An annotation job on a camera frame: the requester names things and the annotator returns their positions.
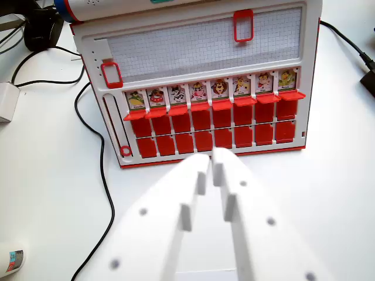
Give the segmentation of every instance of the red slot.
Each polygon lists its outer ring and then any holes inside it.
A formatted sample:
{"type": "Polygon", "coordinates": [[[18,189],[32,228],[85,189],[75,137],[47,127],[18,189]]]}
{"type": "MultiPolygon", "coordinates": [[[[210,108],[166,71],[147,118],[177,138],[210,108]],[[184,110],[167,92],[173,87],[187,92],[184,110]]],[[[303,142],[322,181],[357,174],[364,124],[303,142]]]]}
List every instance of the red slot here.
{"type": "Polygon", "coordinates": [[[253,107],[250,105],[244,107],[235,105],[233,107],[233,118],[236,126],[251,124],[251,119],[253,118],[253,107]]]}
{"type": "Polygon", "coordinates": [[[190,136],[188,133],[181,133],[175,135],[175,138],[177,150],[180,154],[194,152],[193,137],[190,136]]]}
{"type": "Polygon", "coordinates": [[[169,110],[168,115],[169,116],[182,115],[187,112],[188,112],[188,107],[186,106],[186,104],[174,105],[171,107],[171,110],[169,110]]]}
{"type": "Polygon", "coordinates": [[[154,127],[155,134],[168,135],[171,133],[171,123],[167,115],[152,118],[152,126],[154,127]]]}
{"type": "Polygon", "coordinates": [[[156,137],[156,142],[161,156],[174,155],[176,153],[175,144],[170,136],[158,136],[156,137]]]}
{"type": "Polygon", "coordinates": [[[297,113],[298,101],[281,100],[276,105],[277,120],[294,119],[297,113]]]}
{"type": "Polygon", "coordinates": [[[152,119],[152,118],[161,117],[163,115],[166,115],[166,108],[165,107],[151,108],[150,112],[146,114],[145,118],[146,119],[152,119]]]}
{"type": "Polygon", "coordinates": [[[232,148],[232,132],[229,129],[215,130],[215,146],[232,148]]]}
{"type": "Polygon", "coordinates": [[[137,144],[142,158],[156,157],[155,142],[151,138],[137,139],[137,144]]]}
{"type": "Polygon", "coordinates": [[[141,119],[146,115],[145,109],[140,109],[136,111],[131,111],[129,114],[124,118],[124,121],[130,121],[130,120],[137,120],[141,119]]]}
{"type": "Polygon", "coordinates": [[[231,109],[232,103],[230,100],[220,100],[220,101],[212,101],[212,108],[214,111],[220,111],[225,109],[231,109]]]}
{"type": "Polygon", "coordinates": [[[215,128],[230,127],[230,109],[213,111],[212,115],[215,128]]]}
{"type": "Polygon", "coordinates": [[[195,133],[195,146],[199,152],[212,150],[212,135],[208,131],[195,133]]]}
{"type": "Polygon", "coordinates": [[[253,145],[253,130],[250,127],[234,128],[234,143],[237,148],[247,148],[253,145]]]}
{"type": "Polygon", "coordinates": [[[172,122],[176,133],[190,132],[189,114],[173,116],[172,122]]]}
{"type": "Polygon", "coordinates": [[[276,124],[276,143],[293,142],[295,125],[292,121],[280,122],[276,124]]]}
{"type": "Polygon", "coordinates": [[[210,111],[192,111],[193,125],[196,131],[210,129],[211,119],[210,111]]]}
{"type": "Polygon", "coordinates": [[[255,105],[255,121],[257,123],[272,122],[274,120],[275,104],[260,104],[255,105]]]}
{"type": "Polygon", "coordinates": [[[270,124],[255,126],[255,142],[257,145],[272,145],[274,128],[270,124]]]}
{"type": "Polygon", "coordinates": [[[133,128],[134,135],[137,138],[141,138],[143,136],[151,136],[150,120],[141,118],[137,120],[132,120],[130,122],[133,128]]]}

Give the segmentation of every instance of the red flip tile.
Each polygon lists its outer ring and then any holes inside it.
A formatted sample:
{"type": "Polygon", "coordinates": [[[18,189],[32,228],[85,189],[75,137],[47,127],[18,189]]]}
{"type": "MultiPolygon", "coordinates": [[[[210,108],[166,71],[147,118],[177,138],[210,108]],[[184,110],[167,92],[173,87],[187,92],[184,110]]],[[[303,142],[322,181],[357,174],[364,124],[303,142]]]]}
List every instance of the red flip tile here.
{"type": "Polygon", "coordinates": [[[256,123],[272,122],[274,120],[274,103],[255,104],[255,121],[256,123]]]}
{"type": "Polygon", "coordinates": [[[294,119],[297,113],[298,101],[281,100],[276,105],[277,120],[294,119]]]}
{"type": "Polygon", "coordinates": [[[255,142],[257,145],[272,145],[274,128],[270,124],[255,126],[255,142]]]}
{"type": "Polygon", "coordinates": [[[237,148],[247,148],[253,145],[253,130],[250,127],[234,128],[234,143],[237,148]]]}
{"type": "Polygon", "coordinates": [[[196,131],[210,129],[211,119],[210,111],[200,110],[192,111],[193,125],[196,131]]]}
{"type": "Polygon", "coordinates": [[[209,131],[195,132],[195,146],[199,152],[212,150],[213,142],[211,133],[209,131]]]}
{"type": "Polygon", "coordinates": [[[215,146],[218,148],[232,148],[232,132],[229,129],[215,130],[215,146]]]}
{"type": "Polygon", "coordinates": [[[293,142],[295,135],[295,125],[292,121],[280,122],[276,124],[276,143],[293,142]]]}
{"type": "Polygon", "coordinates": [[[141,138],[143,136],[151,136],[150,120],[141,118],[137,120],[132,120],[130,122],[133,128],[134,135],[137,138],[141,138]]]}
{"type": "Polygon", "coordinates": [[[215,128],[230,127],[230,109],[213,111],[212,114],[215,128]]]}
{"type": "Polygon", "coordinates": [[[173,128],[176,133],[190,132],[189,114],[176,115],[172,117],[173,128]]]}
{"type": "Polygon", "coordinates": [[[159,153],[161,156],[174,155],[175,143],[170,136],[157,136],[156,143],[158,144],[159,153]]]}
{"type": "Polygon", "coordinates": [[[151,138],[137,139],[137,145],[142,158],[156,157],[155,142],[151,138]]]}
{"type": "Polygon", "coordinates": [[[155,134],[168,135],[171,133],[171,123],[169,122],[169,117],[167,115],[152,118],[151,121],[155,134]]]}
{"type": "Polygon", "coordinates": [[[180,154],[194,152],[193,137],[188,133],[175,135],[177,150],[180,154]]]}
{"type": "Polygon", "coordinates": [[[253,107],[251,105],[243,107],[235,105],[233,107],[233,118],[236,126],[250,125],[253,118],[253,107]]]}

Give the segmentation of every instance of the white plastic frame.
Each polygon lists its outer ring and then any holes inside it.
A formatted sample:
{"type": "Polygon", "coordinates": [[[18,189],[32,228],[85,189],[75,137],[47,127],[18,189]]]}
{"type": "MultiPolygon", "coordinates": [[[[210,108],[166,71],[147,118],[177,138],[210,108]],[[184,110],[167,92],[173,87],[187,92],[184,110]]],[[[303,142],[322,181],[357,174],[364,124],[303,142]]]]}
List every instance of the white plastic frame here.
{"type": "MultiPolygon", "coordinates": [[[[119,122],[119,120],[123,120],[129,112],[128,103],[123,92],[131,90],[144,90],[147,88],[165,87],[166,89],[166,87],[169,85],[181,85],[181,87],[187,90],[189,83],[195,81],[206,81],[204,84],[207,85],[207,96],[209,98],[209,104],[212,105],[210,95],[210,80],[216,80],[218,78],[228,78],[226,82],[229,82],[232,77],[247,76],[249,74],[252,74],[252,76],[248,77],[251,79],[251,96],[255,98],[255,79],[253,74],[267,71],[273,75],[274,94],[278,95],[277,71],[280,69],[289,68],[299,68],[296,88],[298,89],[298,91],[306,95],[304,99],[298,101],[298,112],[294,119],[296,125],[294,141],[290,143],[280,144],[276,144],[275,141],[273,141],[272,145],[262,146],[256,146],[255,142],[253,142],[252,147],[236,148],[233,140],[232,147],[234,153],[258,152],[275,149],[304,147],[306,142],[309,105],[311,100],[313,68],[315,64],[318,20],[321,15],[321,8],[321,0],[270,0],[267,2],[267,4],[265,4],[262,0],[221,0],[219,2],[197,2],[196,4],[190,4],[188,7],[176,6],[173,8],[161,9],[158,11],[148,11],[140,14],[127,15],[122,17],[99,19],[89,21],[84,24],[73,25],[72,28],[75,34],[74,40],[76,42],[78,51],[82,54],[83,59],[85,61],[87,71],[90,75],[95,95],[97,97],[99,107],[103,113],[103,117],[108,132],[110,134],[112,143],[114,145],[114,149],[116,151],[120,166],[126,167],[129,165],[139,165],[153,162],[184,159],[191,154],[187,153],[180,155],[178,154],[176,148],[175,155],[160,156],[159,153],[157,153],[156,157],[142,158],[138,152],[136,137],[132,132],[130,122],[121,121],[122,124],[112,125],[114,120],[116,120],[116,122],[119,122]],[[259,13],[296,7],[302,8],[301,33],[299,43],[300,52],[299,58],[297,59],[275,61],[272,63],[254,64],[250,66],[233,67],[222,70],[207,71],[204,73],[185,74],[175,77],[165,77],[145,81],[136,81],[131,83],[127,83],[125,80],[123,87],[118,89],[108,89],[104,82],[103,75],[100,70],[100,64],[103,62],[103,60],[111,60],[112,58],[110,48],[108,47],[108,42],[106,39],[108,37],[123,35],[126,33],[134,33],[134,30],[136,30],[137,32],[141,32],[145,30],[165,28],[169,26],[182,25],[186,23],[225,18],[229,15],[232,15],[233,12],[242,9],[252,9],[254,13],[259,13]],[[118,110],[116,109],[116,107],[106,106],[103,102],[103,98],[105,98],[106,102],[108,102],[107,98],[111,95],[115,98],[117,102],[118,110]],[[113,117],[113,115],[118,115],[118,113],[120,113],[118,118],[113,117]],[[128,157],[123,157],[123,155],[121,155],[120,152],[120,148],[122,146],[130,146],[132,149],[132,155],[128,157]]],[[[229,84],[230,100],[232,101],[233,93],[231,91],[233,90],[231,90],[231,85],[229,84]]],[[[145,105],[146,111],[148,111],[149,105],[147,103],[147,99],[145,99],[145,105]]],[[[191,103],[187,99],[188,108],[190,108],[190,105],[191,103]]],[[[192,119],[190,114],[190,123],[191,126],[193,126],[191,121],[192,119]]],[[[276,117],[272,122],[273,127],[275,126],[275,122],[279,122],[276,120],[276,117]]],[[[193,135],[193,140],[195,140],[193,128],[191,128],[190,133],[193,135]]]]}

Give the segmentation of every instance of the grid card slot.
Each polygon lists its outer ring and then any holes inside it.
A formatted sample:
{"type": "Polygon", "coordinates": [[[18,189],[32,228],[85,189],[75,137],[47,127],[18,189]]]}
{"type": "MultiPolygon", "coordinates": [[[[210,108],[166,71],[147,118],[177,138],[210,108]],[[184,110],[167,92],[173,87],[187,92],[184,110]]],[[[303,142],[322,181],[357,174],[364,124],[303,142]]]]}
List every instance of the grid card slot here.
{"type": "MultiPolygon", "coordinates": [[[[254,38],[233,39],[233,18],[108,38],[126,82],[295,59],[299,56],[301,8],[254,15],[254,38]]],[[[241,35],[248,25],[240,24],[241,35]]]]}
{"type": "Polygon", "coordinates": [[[137,139],[139,154],[142,158],[182,155],[193,152],[208,152],[213,146],[228,149],[250,148],[255,146],[267,146],[293,142],[295,139],[296,117],[298,111],[298,100],[305,95],[296,89],[296,75],[293,69],[272,71],[276,73],[275,80],[279,88],[284,87],[282,97],[275,102],[257,102],[259,97],[275,95],[277,92],[258,92],[257,100],[252,98],[250,80],[253,77],[258,83],[265,73],[255,73],[248,76],[235,76],[227,78],[214,78],[205,81],[206,88],[202,82],[196,81],[188,85],[189,90],[182,95],[180,85],[165,87],[165,92],[153,89],[147,90],[150,96],[150,109],[163,109],[162,116],[152,116],[130,120],[133,133],[137,139]],[[279,76],[277,73],[289,73],[279,76]],[[229,99],[228,89],[233,87],[234,104],[229,99]],[[171,108],[167,112],[162,95],[169,96],[171,108]],[[186,96],[190,97],[191,107],[188,107],[186,96]],[[248,103],[239,103],[239,98],[252,99],[248,103]],[[229,109],[216,108],[215,102],[230,103],[229,109]],[[183,108],[183,111],[171,110],[183,108]]]}

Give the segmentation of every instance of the white desk surface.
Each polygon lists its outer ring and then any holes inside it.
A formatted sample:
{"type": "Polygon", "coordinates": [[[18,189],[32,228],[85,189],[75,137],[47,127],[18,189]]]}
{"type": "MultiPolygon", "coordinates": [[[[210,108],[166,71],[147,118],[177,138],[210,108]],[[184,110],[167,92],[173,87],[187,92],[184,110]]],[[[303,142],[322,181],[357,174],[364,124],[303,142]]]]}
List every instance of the white desk surface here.
{"type": "MultiPolygon", "coordinates": [[[[322,19],[375,59],[374,11],[372,0],[339,5],[327,0],[322,19]]],[[[65,26],[58,45],[71,47],[72,41],[65,26]]],[[[26,55],[20,45],[0,56],[1,81],[10,80],[26,55]]],[[[80,69],[81,62],[70,61],[69,54],[50,50],[27,62],[16,82],[72,80],[80,69]]],[[[359,82],[365,69],[351,47],[321,26],[306,149],[241,157],[340,281],[375,276],[375,99],[359,82]]],[[[86,82],[85,76],[73,86],[23,87],[13,121],[0,125],[0,241],[28,246],[25,266],[4,280],[70,280],[109,222],[100,140],[82,125],[73,106],[86,82]]],[[[173,165],[121,170],[91,90],[79,108],[105,137],[104,167],[116,224],[173,165]]],[[[220,204],[213,186],[199,198],[178,271],[235,267],[220,204]]]]}

